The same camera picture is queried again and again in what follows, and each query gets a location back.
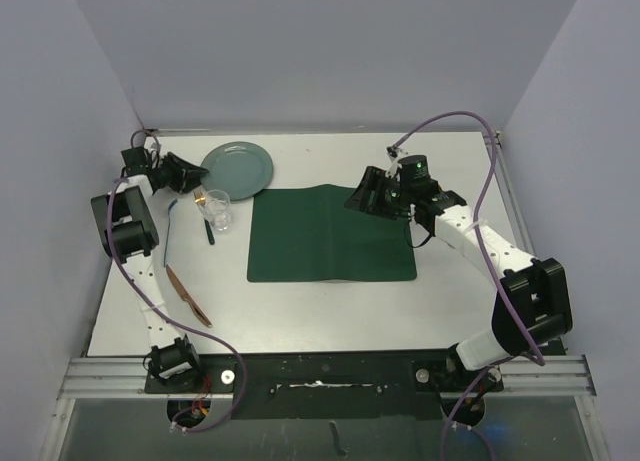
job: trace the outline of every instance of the gray plate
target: gray plate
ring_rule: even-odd
[[[209,170],[202,178],[207,191],[221,189],[231,201],[250,198],[266,188],[273,177],[273,161],[257,144],[236,141],[211,151],[201,166]]]

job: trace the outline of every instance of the white wall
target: white wall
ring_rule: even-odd
[[[149,126],[395,131],[452,109],[504,127],[574,1],[78,5]]]
[[[138,123],[75,0],[0,0],[0,458],[37,459],[106,272],[89,204]]]
[[[506,129],[538,255],[567,268],[575,353],[587,353],[615,461],[640,452],[640,10],[578,0]]]

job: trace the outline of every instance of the knife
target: knife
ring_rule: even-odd
[[[200,309],[200,306],[196,304],[196,302],[193,300],[191,295],[187,292],[187,290],[184,288],[184,286],[176,276],[176,273],[173,272],[169,265],[167,265],[167,276],[169,277],[169,281],[171,281],[172,286],[178,293],[178,296],[180,296],[180,299],[182,299],[189,305],[195,317],[198,318],[198,321],[204,324],[207,328],[212,327],[213,325],[211,324],[211,321],[209,321],[209,318],[207,318],[207,315],[204,314],[204,312]]]

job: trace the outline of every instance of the dark green cloth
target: dark green cloth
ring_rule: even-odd
[[[346,209],[353,188],[267,189],[253,201],[250,282],[416,278],[403,222]]]

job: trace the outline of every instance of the white table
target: white table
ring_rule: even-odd
[[[160,140],[164,152],[172,151],[196,164],[221,144],[250,141],[263,146],[273,158],[270,188],[305,188],[325,183],[355,187],[367,165],[388,167],[385,148],[400,136],[176,136]],[[411,154],[426,154],[431,175],[443,188],[475,203],[489,167],[480,133],[417,134],[403,147]],[[161,238],[156,248],[160,266],[165,233],[160,226],[166,223],[166,206],[176,197],[165,191],[156,193],[152,201]],[[495,288],[438,239],[415,250],[418,277],[414,281],[249,283],[253,201],[233,205],[231,230],[217,234],[215,246],[209,246],[193,196],[178,197],[171,214],[168,262],[211,319],[210,332],[243,353],[447,348],[486,326],[491,318]],[[495,181],[481,217],[515,242]],[[422,228],[412,229],[414,242],[424,238]],[[176,320],[206,329],[170,286],[164,283],[161,287]],[[208,339],[189,338],[201,354],[225,352]],[[140,356],[148,351],[136,294],[112,266],[88,355]]]

